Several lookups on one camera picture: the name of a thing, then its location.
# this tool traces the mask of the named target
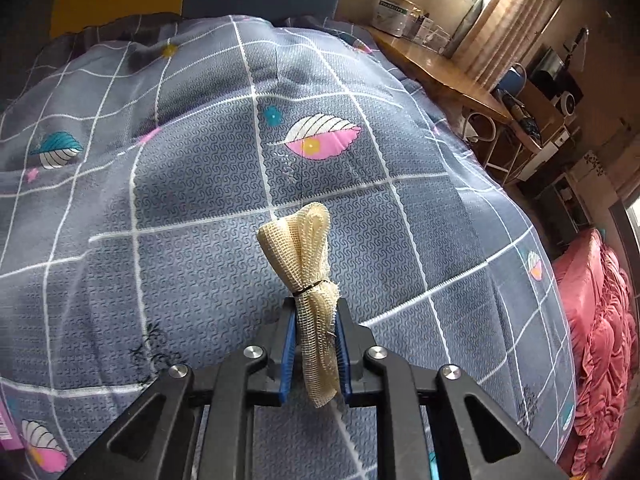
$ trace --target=rolled mesh fabric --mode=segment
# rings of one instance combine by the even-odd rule
[[[295,297],[306,390],[318,408],[339,389],[334,325],[340,293],[329,280],[330,224],[327,208],[313,202],[258,229],[271,267]]]

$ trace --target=desk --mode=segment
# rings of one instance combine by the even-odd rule
[[[509,111],[486,88],[473,81],[450,59],[405,38],[365,27],[376,40],[380,51],[409,77],[420,82],[434,99],[452,98],[460,104],[493,120],[510,124]]]

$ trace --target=pink ruffled bedspread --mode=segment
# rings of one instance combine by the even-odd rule
[[[581,233],[553,263],[569,320],[577,381],[574,430],[559,464],[597,477],[638,370],[638,332],[629,311],[631,287],[616,253],[597,230]]]

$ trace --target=gray bedsheet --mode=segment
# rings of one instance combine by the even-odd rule
[[[158,371],[219,362],[274,320],[287,291],[255,232],[311,201],[355,319],[410,362],[461,365],[561,452],[574,365],[531,222],[365,31],[295,23],[65,36],[0,117],[0,390],[29,478]],[[296,380],[257,410],[254,475],[376,478],[373,410],[314,410]]]

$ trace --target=curtain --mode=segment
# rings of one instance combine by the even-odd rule
[[[526,53],[558,0],[488,0],[452,56],[467,75],[491,90]]]

